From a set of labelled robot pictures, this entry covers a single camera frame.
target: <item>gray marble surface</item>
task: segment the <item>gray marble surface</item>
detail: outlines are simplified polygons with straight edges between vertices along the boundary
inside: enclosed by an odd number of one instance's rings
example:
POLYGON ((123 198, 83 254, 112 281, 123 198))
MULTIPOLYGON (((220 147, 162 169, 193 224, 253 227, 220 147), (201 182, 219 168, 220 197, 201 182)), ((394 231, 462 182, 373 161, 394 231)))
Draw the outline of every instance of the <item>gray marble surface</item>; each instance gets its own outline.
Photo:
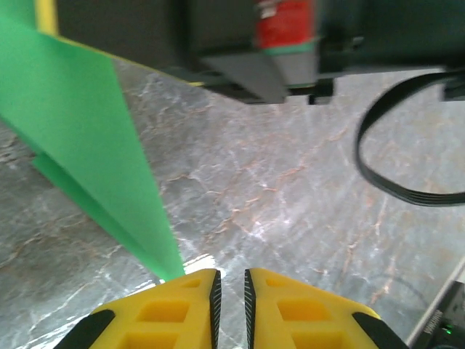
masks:
MULTIPOLYGON (((370 305, 402 337, 465 254, 465 207, 411 206, 356 172, 363 111, 422 72, 349 76, 330 106, 247 106, 117 64, 188 270, 223 275, 221 348, 245 348, 243 270, 263 267, 370 305)), ((365 142, 410 188, 465 189, 465 104, 430 89, 365 142)), ((53 348, 80 317, 156 276, 31 165, 0 127, 0 347, 53 348)))

